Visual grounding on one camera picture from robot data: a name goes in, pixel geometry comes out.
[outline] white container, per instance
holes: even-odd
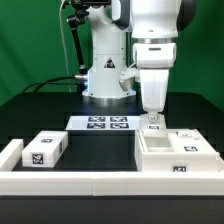
[[[136,131],[138,171],[217,172],[219,159],[197,130]]]

